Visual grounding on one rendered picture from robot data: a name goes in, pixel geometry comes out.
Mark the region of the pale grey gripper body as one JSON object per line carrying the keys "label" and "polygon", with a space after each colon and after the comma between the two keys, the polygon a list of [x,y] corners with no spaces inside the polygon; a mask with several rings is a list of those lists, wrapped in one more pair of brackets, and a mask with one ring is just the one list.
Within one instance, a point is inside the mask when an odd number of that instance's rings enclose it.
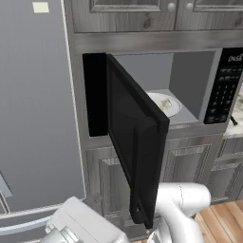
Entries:
{"label": "pale grey gripper body", "polygon": [[130,243],[127,235],[75,196],[46,226],[47,243]]}

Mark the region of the grey wood cupboard door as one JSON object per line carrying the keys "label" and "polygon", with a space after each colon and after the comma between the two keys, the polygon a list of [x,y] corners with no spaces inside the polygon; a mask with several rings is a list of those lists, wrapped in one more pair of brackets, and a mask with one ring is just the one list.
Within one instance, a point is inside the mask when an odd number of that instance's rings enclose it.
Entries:
{"label": "grey wood cupboard door", "polygon": [[[186,10],[193,3],[193,11]],[[243,29],[243,0],[178,0],[176,30]]]}
{"label": "grey wood cupboard door", "polygon": [[208,180],[212,203],[236,200],[243,185],[243,158],[216,160]]}
{"label": "grey wood cupboard door", "polygon": [[221,140],[221,134],[167,140],[160,181],[206,185]]}
{"label": "grey wood cupboard door", "polygon": [[92,207],[124,231],[139,229],[129,214],[130,188],[113,147],[86,151],[89,197]]}
{"label": "grey wood cupboard door", "polygon": [[[76,33],[173,30],[178,0],[66,0]],[[175,3],[175,11],[168,4]]]}

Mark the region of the black microwave door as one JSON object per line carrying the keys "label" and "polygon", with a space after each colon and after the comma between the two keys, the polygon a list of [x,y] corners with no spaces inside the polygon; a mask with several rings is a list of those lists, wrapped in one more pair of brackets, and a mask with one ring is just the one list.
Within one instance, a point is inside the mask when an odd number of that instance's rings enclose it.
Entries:
{"label": "black microwave door", "polygon": [[130,188],[134,128],[148,119],[157,125],[160,176],[170,120],[111,54],[106,56],[106,77],[108,134]]}

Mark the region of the silver built-in microwave oven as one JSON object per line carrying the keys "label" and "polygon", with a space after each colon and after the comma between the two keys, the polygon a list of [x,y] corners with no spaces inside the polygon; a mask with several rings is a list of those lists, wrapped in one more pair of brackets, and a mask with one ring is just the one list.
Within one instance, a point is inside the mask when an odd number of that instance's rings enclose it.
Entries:
{"label": "silver built-in microwave oven", "polygon": [[[91,137],[108,134],[106,56],[83,55],[88,130]],[[111,54],[143,91],[172,96],[181,110],[171,124],[228,119],[243,74],[243,47]]]}

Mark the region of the grey fridge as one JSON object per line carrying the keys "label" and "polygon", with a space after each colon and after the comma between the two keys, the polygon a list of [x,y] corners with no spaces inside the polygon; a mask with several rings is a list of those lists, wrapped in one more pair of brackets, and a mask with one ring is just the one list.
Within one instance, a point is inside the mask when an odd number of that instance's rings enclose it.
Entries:
{"label": "grey fridge", "polygon": [[[35,13],[33,2],[48,2]],[[84,196],[64,0],[0,0],[0,227]],[[43,237],[45,226],[0,236]]]}

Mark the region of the pale food piece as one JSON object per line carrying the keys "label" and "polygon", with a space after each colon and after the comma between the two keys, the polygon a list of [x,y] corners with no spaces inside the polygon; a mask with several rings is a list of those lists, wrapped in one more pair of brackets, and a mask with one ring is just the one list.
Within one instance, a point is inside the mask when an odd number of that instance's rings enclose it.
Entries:
{"label": "pale food piece", "polygon": [[159,103],[159,108],[160,108],[162,111],[169,109],[171,106],[172,106],[172,103],[171,103],[171,101],[170,101],[168,98],[162,100],[162,101]]}

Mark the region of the white round plate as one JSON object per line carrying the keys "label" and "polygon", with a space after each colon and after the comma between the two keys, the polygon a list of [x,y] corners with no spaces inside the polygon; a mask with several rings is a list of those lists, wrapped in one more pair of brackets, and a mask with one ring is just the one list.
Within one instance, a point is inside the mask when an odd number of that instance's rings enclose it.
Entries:
{"label": "white round plate", "polygon": [[171,101],[172,106],[169,109],[162,111],[159,108],[167,117],[175,116],[182,108],[181,102],[172,96],[155,92],[148,92],[147,95],[158,107],[159,103],[166,98],[168,98]]}

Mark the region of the grey wood drawer front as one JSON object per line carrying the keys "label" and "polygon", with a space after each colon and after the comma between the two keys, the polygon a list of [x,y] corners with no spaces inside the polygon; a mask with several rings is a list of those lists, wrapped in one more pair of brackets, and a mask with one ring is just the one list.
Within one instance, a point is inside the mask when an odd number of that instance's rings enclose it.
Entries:
{"label": "grey wood drawer front", "polygon": [[223,139],[218,150],[217,156],[232,156],[236,154],[243,154],[243,137]]}

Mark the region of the pale yellow note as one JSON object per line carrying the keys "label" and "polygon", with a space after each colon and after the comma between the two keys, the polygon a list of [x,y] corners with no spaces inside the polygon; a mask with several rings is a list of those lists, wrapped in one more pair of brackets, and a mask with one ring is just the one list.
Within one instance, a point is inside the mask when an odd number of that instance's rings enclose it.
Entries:
{"label": "pale yellow note", "polygon": [[49,13],[48,2],[33,2],[32,6],[35,13]]}

